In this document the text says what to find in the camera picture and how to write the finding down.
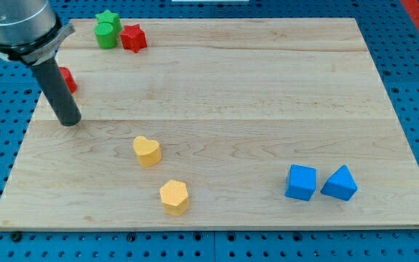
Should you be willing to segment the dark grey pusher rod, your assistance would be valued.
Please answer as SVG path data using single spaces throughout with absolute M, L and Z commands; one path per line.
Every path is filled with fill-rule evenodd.
M 80 110 L 56 60 L 51 57 L 40 64 L 32 65 L 31 71 L 58 121 L 64 127 L 78 124 L 81 121 Z

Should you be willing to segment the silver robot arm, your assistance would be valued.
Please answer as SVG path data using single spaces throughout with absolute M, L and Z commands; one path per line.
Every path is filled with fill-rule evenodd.
M 0 0 L 0 57 L 29 66 L 59 122 L 70 127 L 81 113 L 55 59 L 75 32 L 48 0 Z

